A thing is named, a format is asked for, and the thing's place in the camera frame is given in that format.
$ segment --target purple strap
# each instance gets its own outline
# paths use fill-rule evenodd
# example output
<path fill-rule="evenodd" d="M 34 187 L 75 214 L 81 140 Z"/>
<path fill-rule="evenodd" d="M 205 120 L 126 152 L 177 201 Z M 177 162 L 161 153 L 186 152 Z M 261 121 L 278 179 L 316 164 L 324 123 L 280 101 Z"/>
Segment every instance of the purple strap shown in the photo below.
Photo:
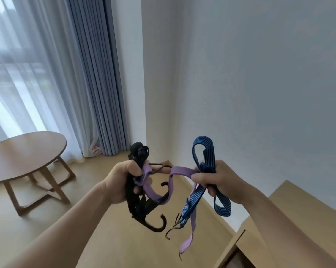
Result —
<path fill-rule="evenodd" d="M 171 195 L 173 194 L 174 191 L 174 186 L 173 186 L 173 176 L 174 175 L 183 175 L 188 177 L 189 179 L 192 178 L 192 175 L 194 173 L 197 173 L 197 170 L 191 169 L 191 168 L 187 168 L 187 167 L 182 167 L 182 166 L 173 166 L 171 168 L 170 174 L 169 174 L 169 178 L 168 178 L 168 190 L 169 190 L 169 196 L 167 198 L 167 200 L 165 202 L 163 202 L 161 205 L 164 205 L 166 203 L 168 203 L 168 201 L 170 200 Z M 151 185 L 149 183 L 144 183 L 143 184 L 143 189 L 146 192 L 147 196 L 151 199 L 153 199 L 154 201 L 158 201 L 158 199 L 160 199 L 161 197 L 163 197 L 162 195 L 157 194 L 151 187 Z"/>
<path fill-rule="evenodd" d="M 190 199 L 190 197 L 192 196 L 192 194 L 194 193 L 196 187 L 197 187 L 197 183 L 194 183 L 194 184 L 193 184 L 192 192 L 191 192 L 190 195 L 189 195 L 189 199 Z M 180 245 L 180 251 L 179 251 L 180 254 L 183 254 L 184 251 L 185 251 L 185 250 L 190 246 L 190 244 L 192 243 L 193 235 L 194 235 L 194 231 L 195 231 L 195 228 L 196 228 L 196 226 L 197 226 L 196 221 L 197 221 L 197 208 L 194 209 L 194 211 L 192 212 L 192 214 L 191 214 L 191 216 L 190 216 L 190 224 L 192 225 L 192 234 L 190 235 L 190 237 L 189 237 L 188 240 L 186 240 L 185 242 L 183 242 L 183 243 Z"/>
<path fill-rule="evenodd" d="M 152 173 L 152 167 L 145 163 L 142 168 L 143 175 L 140 177 L 134 177 L 135 184 L 142 186 L 144 185 L 146 179 L 149 177 L 149 175 Z"/>
<path fill-rule="evenodd" d="M 154 201 L 158 201 L 161 197 L 163 197 L 162 195 L 157 194 L 152 186 L 149 183 L 146 183 L 146 179 L 150 176 L 150 174 L 152 173 L 152 167 L 149 164 L 144 164 L 143 165 L 143 175 L 140 178 L 134 178 L 134 182 L 139 185 L 139 186 L 143 186 L 143 189 L 145 191 L 145 193 L 147 194 L 147 196 L 151 199 L 153 199 Z M 169 196 L 167 198 L 167 200 L 165 202 L 163 202 L 161 205 L 166 204 L 169 200 L 171 195 L 173 194 L 174 191 L 174 186 L 173 186 L 173 176 L 174 175 L 182 175 L 182 176 L 186 176 L 189 179 L 192 178 L 192 175 L 195 173 L 198 173 L 199 171 L 191 169 L 191 168 L 187 168 L 187 167 L 183 167 L 183 166 L 173 166 L 170 174 L 169 174 L 169 178 L 168 178 L 168 190 L 169 190 Z M 197 183 L 193 184 L 193 189 L 192 192 L 190 193 L 189 199 L 191 197 L 191 195 L 194 193 L 194 191 L 196 190 L 197 187 Z M 195 208 L 194 211 L 192 212 L 191 216 L 190 216 L 190 224 L 192 225 L 192 234 L 190 235 L 189 239 L 186 240 L 184 243 L 181 244 L 180 246 L 180 254 L 183 254 L 184 251 L 190 246 L 190 244 L 192 243 L 193 240 L 193 236 L 194 236 L 194 231 L 196 228 L 196 219 L 197 219 L 197 209 Z"/>

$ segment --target right hand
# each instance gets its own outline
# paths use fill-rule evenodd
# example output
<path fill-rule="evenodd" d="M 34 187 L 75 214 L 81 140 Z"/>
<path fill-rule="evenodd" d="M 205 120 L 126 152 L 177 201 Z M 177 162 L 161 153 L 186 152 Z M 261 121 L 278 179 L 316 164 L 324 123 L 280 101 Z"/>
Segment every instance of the right hand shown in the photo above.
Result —
<path fill-rule="evenodd" d="M 252 187 L 242 178 L 240 178 L 224 161 L 215 161 L 215 174 L 196 173 L 192 175 L 192 181 L 199 183 L 204 187 L 208 184 L 215 184 L 219 191 L 226 195 L 233 202 L 242 204 L 248 197 L 248 190 Z M 212 197 L 216 196 L 216 192 L 212 187 L 208 186 L 208 192 Z"/>

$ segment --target wooden furniture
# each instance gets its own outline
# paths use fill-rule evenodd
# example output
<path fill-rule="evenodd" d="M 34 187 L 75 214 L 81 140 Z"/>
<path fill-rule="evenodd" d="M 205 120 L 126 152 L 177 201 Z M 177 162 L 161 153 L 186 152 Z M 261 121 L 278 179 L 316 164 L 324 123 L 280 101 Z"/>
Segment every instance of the wooden furniture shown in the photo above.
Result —
<path fill-rule="evenodd" d="M 336 259 L 336 211 L 334 209 L 290 181 L 285 181 L 277 188 L 270 199 L 307 236 Z M 256 268 L 278 267 L 250 217 L 242 223 L 214 267 L 229 267 L 229 261 L 236 252 L 240 251 Z"/>
<path fill-rule="evenodd" d="M 60 188 L 60 185 L 75 177 L 75 174 L 60 157 L 66 145 L 66 138 L 62 134 L 52 131 L 18 135 L 0 142 L 0 183 L 4 184 L 19 216 L 32 210 L 49 197 L 57 198 L 63 203 L 70 203 Z M 47 168 L 56 159 L 63 164 L 69 173 L 67 178 L 59 184 Z M 33 173 L 36 171 L 44 176 L 51 187 L 45 186 L 35 179 Z M 47 190 L 47 192 L 32 203 L 20 206 L 10 181 L 25 176 L 29 177 L 32 184 Z"/>

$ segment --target wooden cabinet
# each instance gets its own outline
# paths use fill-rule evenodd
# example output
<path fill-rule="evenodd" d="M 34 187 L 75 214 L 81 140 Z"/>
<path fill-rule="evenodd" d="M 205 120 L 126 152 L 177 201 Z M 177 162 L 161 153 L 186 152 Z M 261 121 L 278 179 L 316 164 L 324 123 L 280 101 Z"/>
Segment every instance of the wooden cabinet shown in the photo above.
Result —
<path fill-rule="evenodd" d="M 270 196 L 307 236 L 336 259 L 336 211 L 308 194 L 290 181 L 285 181 Z M 233 237 L 215 268 L 226 267 L 229 260 L 241 251 L 256 268 L 277 267 L 264 239 L 249 217 Z M 279 254 L 283 263 L 283 253 Z"/>

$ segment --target table top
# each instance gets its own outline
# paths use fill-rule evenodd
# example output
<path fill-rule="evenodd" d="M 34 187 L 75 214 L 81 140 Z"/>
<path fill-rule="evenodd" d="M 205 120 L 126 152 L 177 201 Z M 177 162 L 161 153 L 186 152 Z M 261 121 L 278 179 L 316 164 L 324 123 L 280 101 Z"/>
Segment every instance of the table top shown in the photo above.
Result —
<path fill-rule="evenodd" d="M 37 131 L 0 142 L 0 182 L 36 172 L 58 158 L 66 138 L 53 131 Z"/>

